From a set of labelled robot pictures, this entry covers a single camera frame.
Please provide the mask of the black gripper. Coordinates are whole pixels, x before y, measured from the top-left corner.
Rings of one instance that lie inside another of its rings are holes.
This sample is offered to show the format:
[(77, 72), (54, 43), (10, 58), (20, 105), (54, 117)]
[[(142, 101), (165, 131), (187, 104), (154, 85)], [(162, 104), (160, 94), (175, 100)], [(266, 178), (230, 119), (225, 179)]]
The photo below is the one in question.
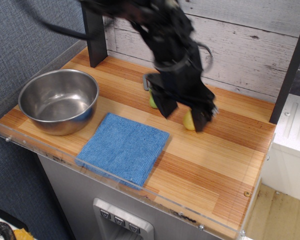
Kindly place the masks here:
[(155, 105), (166, 119), (177, 109), (177, 103), (191, 109), (196, 132), (202, 132), (213, 118), (215, 95), (201, 79), (200, 57), (184, 57), (179, 62), (155, 62), (157, 73), (147, 78)]

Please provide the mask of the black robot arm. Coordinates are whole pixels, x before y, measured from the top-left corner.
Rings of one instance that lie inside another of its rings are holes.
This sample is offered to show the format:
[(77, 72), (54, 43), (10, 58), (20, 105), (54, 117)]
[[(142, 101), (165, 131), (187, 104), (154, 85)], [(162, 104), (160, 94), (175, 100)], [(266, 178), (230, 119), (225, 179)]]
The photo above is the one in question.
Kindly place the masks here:
[(168, 118), (181, 103), (190, 108), (196, 132), (213, 118), (215, 95), (204, 85), (194, 30), (176, 0), (82, 0), (88, 10), (130, 22), (152, 51), (157, 73), (146, 76), (153, 101)]

